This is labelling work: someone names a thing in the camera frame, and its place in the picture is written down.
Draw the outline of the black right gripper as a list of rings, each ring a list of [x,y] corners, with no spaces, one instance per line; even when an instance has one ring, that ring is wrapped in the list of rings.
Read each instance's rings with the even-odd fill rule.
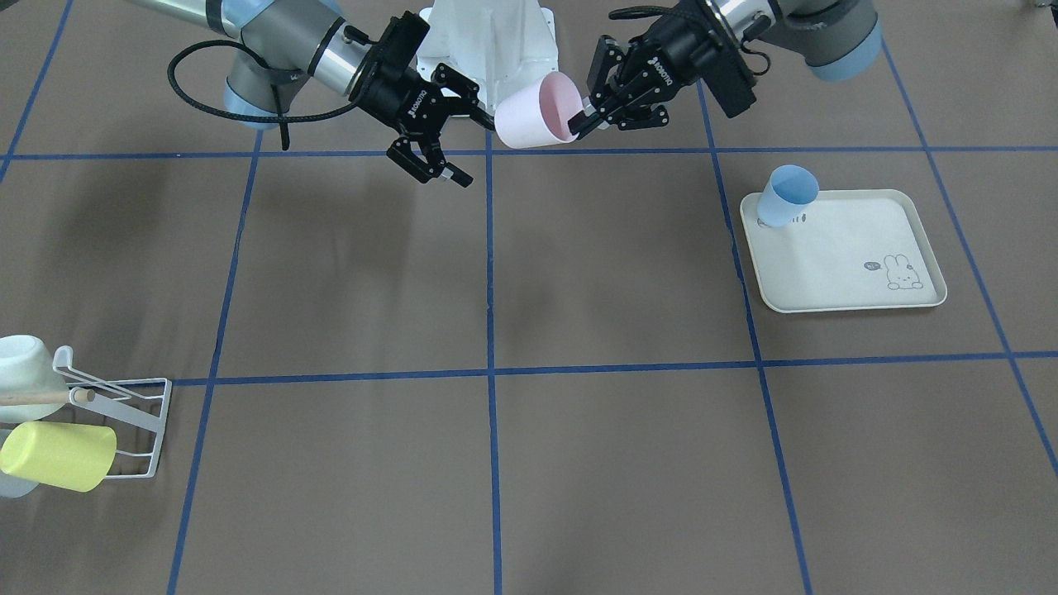
[[[421,78],[412,61],[427,32],[426,20],[415,12],[393,17],[360,61],[349,102],[400,133],[387,157],[401,169],[420,183],[445,179],[467,188],[474,178],[446,159],[437,140],[411,138],[440,136],[445,121],[439,108],[446,118],[471,118],[486,131],[496,131],[495,120],[479,100],[479,84],[452,65],[438,64],[431,82]]]

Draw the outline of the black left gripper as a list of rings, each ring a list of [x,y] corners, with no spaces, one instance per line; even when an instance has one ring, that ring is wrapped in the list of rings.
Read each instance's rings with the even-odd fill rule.
[[[665,127],[670,115],[664,101],[699,80],[727,118],[755,104],[756,77],[717,4],[634,5],[617,10],[616,17],[654,21],[631,38],[627,53],[612,36],[598,38],[582,112],[568,121],[574,140],[608,127]]]

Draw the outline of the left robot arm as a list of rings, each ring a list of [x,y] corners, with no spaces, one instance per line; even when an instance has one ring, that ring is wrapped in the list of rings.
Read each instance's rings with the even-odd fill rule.
[[[746,57],[752,42],[800,55],[817,79],[854,78],[876,60],[883,28],[870,1],[679,1],[632,5],[613,20],[649,19],[625,44],[598,38],[583,106],[568,121],[574,139],[597,129],[665,126],[665,102],[703,83],[727,118],[755,104],[764,70]]]

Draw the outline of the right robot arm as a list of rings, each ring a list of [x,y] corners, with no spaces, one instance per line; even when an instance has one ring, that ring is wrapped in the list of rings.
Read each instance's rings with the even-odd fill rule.
[[[286,150],[288,126],[360,110],[396,132],[387,157],[417,181],[472,184],[446,159],[440,136],[450,118],[471,118],[488,131],[493,118],[479,100],[479,85],[452,65],[437,65],[428,78],[420,75],[416,56],[430,28],[415,12],[393,17],[371,39],[332,1],[144,1],[142,7],[217,35],[181,50],[167,68],[174,93],[200,112],[277,128]],[[222,109],[193,100],[175,76],[178,64],[209,46],[237,53]]]

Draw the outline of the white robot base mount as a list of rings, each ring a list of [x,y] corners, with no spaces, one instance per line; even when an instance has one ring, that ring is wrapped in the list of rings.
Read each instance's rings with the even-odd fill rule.
[[[559,68],[555,16],[536,1],[435,1],[419,15],[428,23],[420,75],[449,65],[479,85],[487,112]]]

